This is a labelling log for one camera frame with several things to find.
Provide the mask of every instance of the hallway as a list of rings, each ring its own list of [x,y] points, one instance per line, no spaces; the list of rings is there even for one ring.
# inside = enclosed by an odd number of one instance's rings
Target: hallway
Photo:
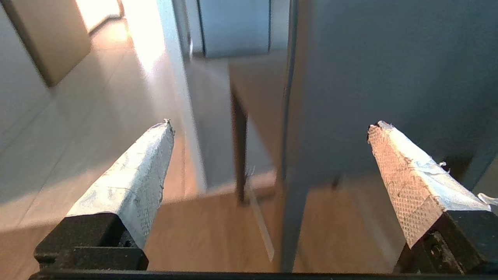
[[[164,201],[196,193],[168,56],[141,61],[126,21],[110,21],[52,99],[0,154],[0,232],[56,223],[150,126],[171,119]]]

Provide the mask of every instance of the sunlight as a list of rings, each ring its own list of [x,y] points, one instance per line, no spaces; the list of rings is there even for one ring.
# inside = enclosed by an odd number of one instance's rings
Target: sunlight
[[[143,69],[150,73],[164,53],[161,19],[155,0],[123,0],[128,29]]]
[[[117,16],[120,7],[116,0],[76,0],[87,31],[92,30],[109,15]]]

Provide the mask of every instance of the hardwood floor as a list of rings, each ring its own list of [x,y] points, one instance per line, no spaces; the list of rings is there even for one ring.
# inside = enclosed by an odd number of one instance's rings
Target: hardwood floor
[[[277,224],[281,193],[262,201]],[[0,233],[0,272],[27,279],[38,270],[36,245],[55,225]],[[164,204],[144,248],[151,271],[274,272],[250,207],[233,193]],[[392,270],[344,189],[313,189],[308,196],[295,272],[388,273]]]
[[[3,279],[26,280],[38,271],[34,248],[56,225],[0,232],[0,275]]]

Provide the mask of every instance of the chair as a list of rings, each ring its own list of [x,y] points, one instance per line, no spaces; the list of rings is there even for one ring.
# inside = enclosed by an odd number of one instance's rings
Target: chair
[[[469,189],[497,152],[498,3],[292,0],[287,54],[230,63],[237,193],[247,116],[285,190],[281,272],[291,272],[310,187],[378,173],[366,142],[393,123]]]

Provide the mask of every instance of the wall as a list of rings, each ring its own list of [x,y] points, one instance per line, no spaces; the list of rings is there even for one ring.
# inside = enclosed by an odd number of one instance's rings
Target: wall
[[[206,191],[206,176],[201,159],[201,150],[197,129],[195,127],[194,114],[192,111],[192,101],[190,99],[187,77],[185,74],[185,64],[178,34],[179,27],[175,19],[174,0],[156,0],[157,9],[161,18],[164,43],[166,52],[173,70],[173,78],[177,90],[178,104],[180,106],[183,129],[185,130],[186,144],[189,147],[196,175],[197,190],[199,193]]]
[[[0,5],[0,151],[49,98],[50,93]]]
[[[288,134],[302,148],[296,174],[370,169],[366,129],[379,120],[437,161],[489,164],[498,146],[496,12],[494,1],[300,1],[290,103],[308,125],[299,138]]]
[[[475,195],[484,193],[490,197],[498,197],[498,157],[493,160],[488,170],[481,177],[476,187],[472,190]],[[498,215],[498,206],[491,206],[493,213]]]
[[[180,39],[180,47],[182,54],[189,54],[189,25],[187,19],[186,3],[183,0],[174,0],[173,9],[175,11],[176,26],[178,27],[178,38]]]
[[[270,49],[287,48],[290,0],[271,0]]]
[[[192,52],[202,52],[202,33],[197,0],[185,0]]]
[[[197,0],[184,0],[193,52],[202,52],[202,33]],[[289,27],[289,0],[270,0],[270,49],[286,49]]]
[[[200,1],[206,57],[265,54],[269,50],[269,0]]]

